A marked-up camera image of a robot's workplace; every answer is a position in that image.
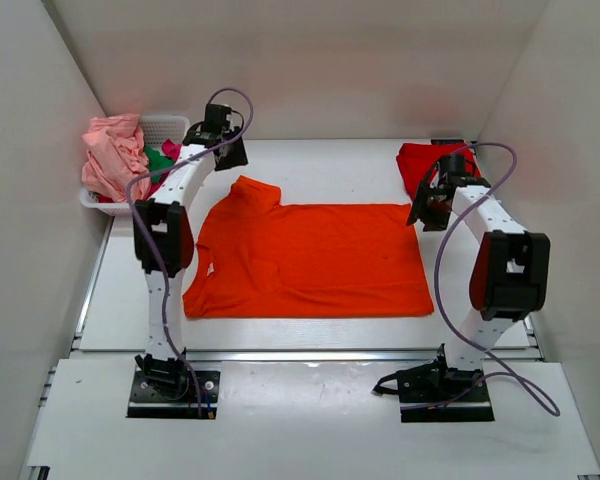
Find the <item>orange t shirt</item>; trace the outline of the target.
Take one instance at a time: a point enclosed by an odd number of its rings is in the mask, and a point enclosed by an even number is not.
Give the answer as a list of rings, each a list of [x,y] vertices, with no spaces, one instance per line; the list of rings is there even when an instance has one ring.
[[[434,305],[407,204],[290,204],[239,177],[207,214],[183,295],[202,318],[424,317]]]

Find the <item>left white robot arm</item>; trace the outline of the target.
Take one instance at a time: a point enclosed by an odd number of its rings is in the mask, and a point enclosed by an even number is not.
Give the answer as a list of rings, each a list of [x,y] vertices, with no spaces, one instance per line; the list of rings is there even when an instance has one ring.
[[[187,207],[212,172],[248,164],[242,135],[252,119],[208,103],[204,119],[186,133],[179,157],[162,174],[162,184],[132,208],[134,251],[149,296],[148,340],[136,362],[148,386],[170,402],[200,398],[181,340],[183,276],[195,251]]]

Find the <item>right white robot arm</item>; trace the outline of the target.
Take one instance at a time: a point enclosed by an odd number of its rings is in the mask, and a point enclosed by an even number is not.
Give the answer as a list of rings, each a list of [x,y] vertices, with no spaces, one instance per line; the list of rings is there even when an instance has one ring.
[[[500,337],[512,325],[543,308],[550,240],[519,224],[494,198],[495,187],[475,177],[460,153],[440,157],[420,182],[407,223],[444,237],[434,261],[434,298],[453,338],[439,349],[443,366],[428,376],[429,391],[451,400],[476,377]],[[469,279],[470,308],[460,326],[443,306],[440,274],[445,247],[459,225],[479,242]]]

